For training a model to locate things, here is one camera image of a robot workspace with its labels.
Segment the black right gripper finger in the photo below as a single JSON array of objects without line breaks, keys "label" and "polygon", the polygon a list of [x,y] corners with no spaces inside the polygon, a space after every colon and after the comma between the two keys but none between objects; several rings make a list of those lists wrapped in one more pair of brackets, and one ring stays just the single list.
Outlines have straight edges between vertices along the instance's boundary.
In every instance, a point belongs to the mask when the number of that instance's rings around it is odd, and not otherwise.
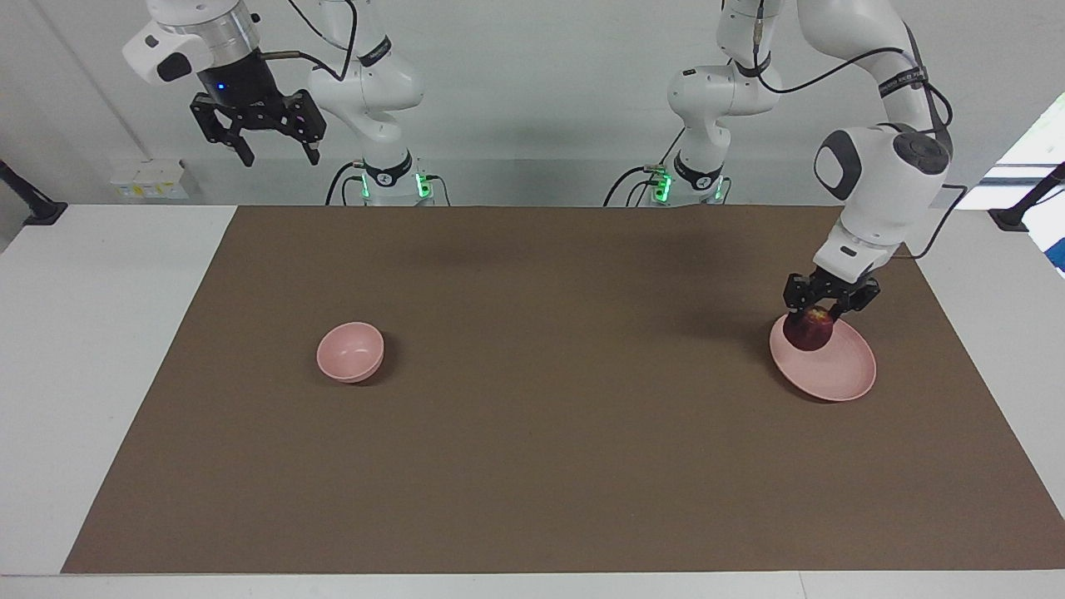
[{"label": "black right gripper finger", "polygon": [[281,134],[300,143],[312,166],[320,164],[320,142],[326,129],[320,107],[309,91],[299,90],[282,97]]},{"label": "black right gripper finger", "polygon": [[191,114],[209,143],[223,144],[237,155],[244,167],[253,166],[255,153],[242,133],[244,114],[241,109],[222,106],[206,92],[197,92],[191,99]]}]

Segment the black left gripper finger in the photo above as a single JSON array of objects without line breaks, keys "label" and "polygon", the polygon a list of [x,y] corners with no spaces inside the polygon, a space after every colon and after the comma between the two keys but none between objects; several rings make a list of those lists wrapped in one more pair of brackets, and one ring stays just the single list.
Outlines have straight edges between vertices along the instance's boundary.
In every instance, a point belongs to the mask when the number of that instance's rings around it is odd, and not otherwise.
[{"label": "black left gripper finger", "polygon": [[815,276],[789,276],[783,293],[788,309],[786,323],[809,325],[820,319],[812,315],[819,308],[820,280]]},{"label": "black left gripper finger", "polygon": [[842,314],[852,311],[862,311],[875,300],[881,292],[879,281],[862,281],[862,284],[843,285],[843,287],[833,296],[835,304],[830,307],[831,319],[840,319]]}]

